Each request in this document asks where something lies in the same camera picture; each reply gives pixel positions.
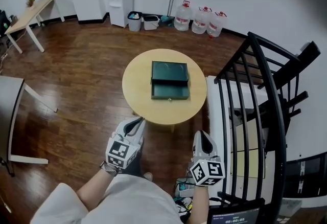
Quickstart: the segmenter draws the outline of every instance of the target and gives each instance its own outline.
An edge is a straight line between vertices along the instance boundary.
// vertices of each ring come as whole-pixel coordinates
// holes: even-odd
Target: black railing
[[[289,59],[286,64],[266,58],[261,46],[280,54],[281,56]],[[221,200],[225,200],[225,197],[235,197],[236,185],[237,185],[237,136],[236,136],[236,123],[234,119],[235,107],[233,104],[232,92],[230,87],[230,81],[235,81],[238,98],[240,102],[241,122],[243,127],[243,142],[244,142],[244,183],[242,198],[236,200],[247,200],[248,195],[248,178],[249,178],[249,142],[248,142],[248,128],[247,122],[251,119],[256,120],[256,133],[258,142],[258,182],[256,186],[255,198],[261,198],[262,183],[263,183],[263,170],[265,153],[271,150],[275,151],[275,169],[273,180],[273,191],[271,203],[265,206],[265,219],[266,223],[274,223],[282,203],[284,184],[285,184],[285,168],[286,168],[286,140],[285,134],[288,129],[289,121],[292,116],[300,113],[297,109],[294,111],[295,104],[299,103],[308,94],[303,92],[297,95],[299,73],[303,71],[318,55],[316,44],[311,42],[299,56],[295,56],[280,46],[260,37],[251,32],[248,33],[247,38],[244,40],[240,48],[233,55],[231,60],[227,63],[224,69],[215,78],[215,83],[219,84],[220,101],[222,107],[222,120],[223,120],[223,135],[224,135],[224,161],[227,161],[229,156],[229,150],[227,150],[227,131],[226,128],[226,116],[225,106],[223,98],[222,80],[225,80],[228,103],[231,120],[231,141],[232,141],[232,186],[231,192],[226,190],[227,178],[223,182],[223,191],[218,194]],[[279,66],[279,70],[272,71],[268,65],[273,63]],[[291,99],[291,80],[296,78],[295,94]],[[253,103],[253,113],[246,114],[246,108],[242,93],[241,82],[246,82],[250,88],[251,99]],[[283,97],[284,85],[288,85],[287,100]],[[265,87],[265,91],[268,100],[264,103],[258,104],[258,100],[255,93],[255,86],[259,85],[258,89]],[[268,141],[264,146],[263,128],[269,128]]]

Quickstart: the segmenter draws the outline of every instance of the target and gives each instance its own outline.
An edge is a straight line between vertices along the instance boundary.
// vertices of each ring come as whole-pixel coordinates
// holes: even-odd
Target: digital display
[[[211,223],[212,224],[229,224],[229,223],[247,223],[255,224],[258,218],[259,209],[247,210],[229,214],[213,215]]]

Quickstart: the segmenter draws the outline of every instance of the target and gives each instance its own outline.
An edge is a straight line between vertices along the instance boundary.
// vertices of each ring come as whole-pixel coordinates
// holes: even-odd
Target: white shirt
[[[181,224],[171,196],[156,184],[136,176],[117,175],[103,200],[88,211],[77,194],[59,184],[35,213],[31,224]]]

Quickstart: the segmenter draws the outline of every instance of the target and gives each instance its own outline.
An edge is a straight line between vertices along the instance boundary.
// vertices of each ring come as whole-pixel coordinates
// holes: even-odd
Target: plastic jug
[[[179,31],[186,31],[189,29],[189,23],[192,17],[192,9],[189,1],[183,1],[183,5],[177,8],[174,19],[174,27]]]
[[[226,25],[226,22],[227,16],[224,12],[215,12],[212,15],[208,27],[206,28],[206,32],[212,37],[218,37],[221,33],[221,30]]]
[[[195,18],[192,23],[192,31],[196,34],[203,34],[209,23],[212,10],[204,7],[200,8],[199,11],[195,13]]]

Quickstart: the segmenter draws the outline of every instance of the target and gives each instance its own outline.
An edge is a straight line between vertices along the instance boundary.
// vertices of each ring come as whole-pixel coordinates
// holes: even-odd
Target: sleeve
[[[79,223],[88,214],[72,188],[60,183],[37,210],[31,224]]]

